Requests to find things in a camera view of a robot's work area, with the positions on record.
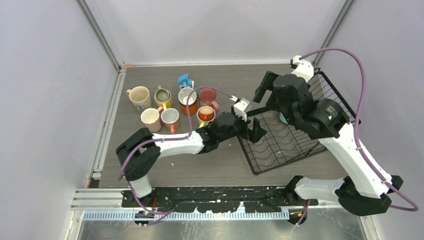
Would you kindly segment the lime green mug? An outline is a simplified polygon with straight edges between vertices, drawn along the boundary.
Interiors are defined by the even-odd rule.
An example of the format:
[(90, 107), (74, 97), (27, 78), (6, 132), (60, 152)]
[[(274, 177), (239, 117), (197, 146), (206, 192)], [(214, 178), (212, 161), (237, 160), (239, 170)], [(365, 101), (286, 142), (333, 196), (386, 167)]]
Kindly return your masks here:
[(197, 114), (196, 114), (196, 116), (197, 116), (197, 120), (198, 120), (198, 123), (199, 123), (199, 127), (200, 128), (202, 128), (202, 127), (204, 127), (204, 126), (206, 126), (210, 121), (212, 121), (215, 117), (216, 117), (216, 112), (215, 112), (215, 110), (214, 110), (214, 112), (215, 112), (215, 116), (214, 116), (214, 118), (212, 119), (212, 120), (210, 120), (210, 121), (201, 121), (200, 119), (199, 119), (199, 117), (198, 117), (198, 111), (197, 111)]

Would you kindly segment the light pink mug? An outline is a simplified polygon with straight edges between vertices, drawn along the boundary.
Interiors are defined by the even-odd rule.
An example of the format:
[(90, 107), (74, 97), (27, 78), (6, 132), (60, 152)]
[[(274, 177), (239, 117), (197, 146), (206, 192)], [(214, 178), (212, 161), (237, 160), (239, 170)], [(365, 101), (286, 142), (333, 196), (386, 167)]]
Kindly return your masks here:
[(162, 129), (161, 113), (163, 110), (164, 108), (160, 106), (158, 108), (147, 108), (141, 113), (140, 119), (151, 133), (157, 133)]

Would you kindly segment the black wire dish rack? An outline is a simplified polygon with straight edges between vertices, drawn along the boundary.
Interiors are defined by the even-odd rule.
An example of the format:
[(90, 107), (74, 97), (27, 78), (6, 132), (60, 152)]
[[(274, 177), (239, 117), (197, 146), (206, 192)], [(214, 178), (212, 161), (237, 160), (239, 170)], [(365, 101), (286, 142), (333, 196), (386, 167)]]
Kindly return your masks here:
[[(320, 68), (314, 71), (308, 88), (315, 100), (336, 101), (350, 122), (355, 121), (355, 111)], [(305, 132), (284, 123), (278, 112), (265, 106), (250, 110), (247, 116), (251, 121), (258, 119), (259, 126), (266, 130), (266, 134), (256, 143), (239, 136), (236, 138), (242, 159), (253, 175), (269, 172), (327, 150), (317, 139), (311, 139)]]

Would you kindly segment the small orange cup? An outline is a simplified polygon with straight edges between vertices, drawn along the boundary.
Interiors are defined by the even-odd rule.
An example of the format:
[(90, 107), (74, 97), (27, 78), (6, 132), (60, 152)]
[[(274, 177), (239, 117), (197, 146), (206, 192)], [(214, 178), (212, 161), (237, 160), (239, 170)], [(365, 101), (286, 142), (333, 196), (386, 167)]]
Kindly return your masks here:
[(211, 107), (201, 107), (197, 113), (198, 118), (203, 121), (211, 121), (215, 117), (215, 111)]

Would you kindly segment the salmon pink mug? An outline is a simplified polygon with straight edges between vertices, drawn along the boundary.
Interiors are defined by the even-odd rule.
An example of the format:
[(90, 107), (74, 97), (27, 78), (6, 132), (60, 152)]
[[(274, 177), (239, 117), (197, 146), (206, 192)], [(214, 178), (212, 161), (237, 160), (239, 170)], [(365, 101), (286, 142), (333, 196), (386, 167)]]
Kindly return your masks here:
[(171, 134), (176, 134), (180, 128), (180, 113), (175, 108), (167, 108), (161, 114), (163, 124), (170, 130)]

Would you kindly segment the cream patterned mug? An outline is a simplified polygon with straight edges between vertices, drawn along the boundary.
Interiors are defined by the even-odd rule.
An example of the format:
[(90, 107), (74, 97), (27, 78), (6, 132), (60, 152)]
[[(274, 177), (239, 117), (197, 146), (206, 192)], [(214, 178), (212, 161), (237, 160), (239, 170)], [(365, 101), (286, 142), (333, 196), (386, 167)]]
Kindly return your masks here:
[(152, 107), (152, 99), (147, 87), (136, 86), (133, 89), (128, 89), (126, 94), (139, 111), (143, 112), (144, 110)]

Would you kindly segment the light blue faceted mug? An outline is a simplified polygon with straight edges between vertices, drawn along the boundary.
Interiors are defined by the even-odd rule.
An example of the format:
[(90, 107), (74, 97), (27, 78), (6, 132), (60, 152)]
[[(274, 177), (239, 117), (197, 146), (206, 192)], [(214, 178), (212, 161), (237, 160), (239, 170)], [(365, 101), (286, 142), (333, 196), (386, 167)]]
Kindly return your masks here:
[(289, 125), (289, 120), (286, 118), (286, 116), (283, 113), (279, 113), (279, 119), (282, 123)]

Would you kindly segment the orange mug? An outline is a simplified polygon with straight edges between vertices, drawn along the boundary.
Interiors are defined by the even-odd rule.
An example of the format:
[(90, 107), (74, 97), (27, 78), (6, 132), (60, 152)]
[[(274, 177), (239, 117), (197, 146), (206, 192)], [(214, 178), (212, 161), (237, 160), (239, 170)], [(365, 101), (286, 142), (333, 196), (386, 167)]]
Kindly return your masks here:
[(197, 111), (198, 111), (198, 104), (197, 103), (193, 103), (191, 105), (189, 105), (188, 107), (185, 104), (180, 103), (180, 108), (181, 111), (184, 115), (189, 114), (190, 116), (192, 115), (196, 115)]

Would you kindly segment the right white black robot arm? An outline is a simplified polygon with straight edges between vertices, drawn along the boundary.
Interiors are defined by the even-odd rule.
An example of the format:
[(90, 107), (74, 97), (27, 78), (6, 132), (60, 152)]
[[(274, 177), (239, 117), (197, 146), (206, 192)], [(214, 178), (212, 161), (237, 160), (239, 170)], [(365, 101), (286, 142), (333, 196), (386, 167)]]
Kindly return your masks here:
[(266, 91), (271, 91), (267, 109), (282, 113), (289, 125), (318, 140), (347, 172), (346, 177), (333, 180), (297, 175), (286, 186), (287, 202), (326, 200), (357, 216), (387, 212), (392, 204), (389, 184), (398, 190), (403, 180), (378, 169), (371, 154), (356, 146), (354, 126), (343, 107), (333, 99), (314, 99), (307, 81), (293, 73), (266, 72), (253, 100), (259, 103)]

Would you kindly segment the yellow mug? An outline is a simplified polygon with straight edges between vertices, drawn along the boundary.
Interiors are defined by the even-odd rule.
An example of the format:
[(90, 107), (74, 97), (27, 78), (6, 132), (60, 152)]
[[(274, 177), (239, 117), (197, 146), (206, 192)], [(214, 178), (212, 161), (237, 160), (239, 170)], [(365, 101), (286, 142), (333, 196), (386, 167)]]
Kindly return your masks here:
[(167, 110), (167, 109), (173, 107), (173, 100), (172, 100), (171, 97), (168, 98), (166, 101), (161, 101), (161, 100), (155, 99), (155, 102), (156, 102), (157, 106), (159, 108), (162, 108), (163, 110)]

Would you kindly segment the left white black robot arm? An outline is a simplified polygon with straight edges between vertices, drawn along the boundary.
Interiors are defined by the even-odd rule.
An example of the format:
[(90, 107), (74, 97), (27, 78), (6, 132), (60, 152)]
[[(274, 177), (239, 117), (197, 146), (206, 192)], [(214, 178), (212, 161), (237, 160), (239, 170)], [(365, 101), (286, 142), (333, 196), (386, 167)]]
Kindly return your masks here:
[(214, 120), (190, 133), (156, 134), (143, 127), (116, 148), (116, 156), (123, 167), (118, 177), (125, 177), (129, 182), (135, 202), (141, 207), (148, 207), (154, 199), (148, 172), (158, 159), (209, 153), (216, 150), (221, 142), (233, 137), (257, 143), (266, 134), (257, 118), (244, 120), (230, 112), (220, 113)]

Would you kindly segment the small beige cup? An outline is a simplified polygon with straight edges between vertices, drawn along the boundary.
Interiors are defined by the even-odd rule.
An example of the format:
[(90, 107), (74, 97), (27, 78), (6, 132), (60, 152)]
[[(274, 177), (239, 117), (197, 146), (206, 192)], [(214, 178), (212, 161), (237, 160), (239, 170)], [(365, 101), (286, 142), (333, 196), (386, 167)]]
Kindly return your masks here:
[(165, 103), (171, 98), (171, 93), (158, 85), (153, 97), (157, 103)]

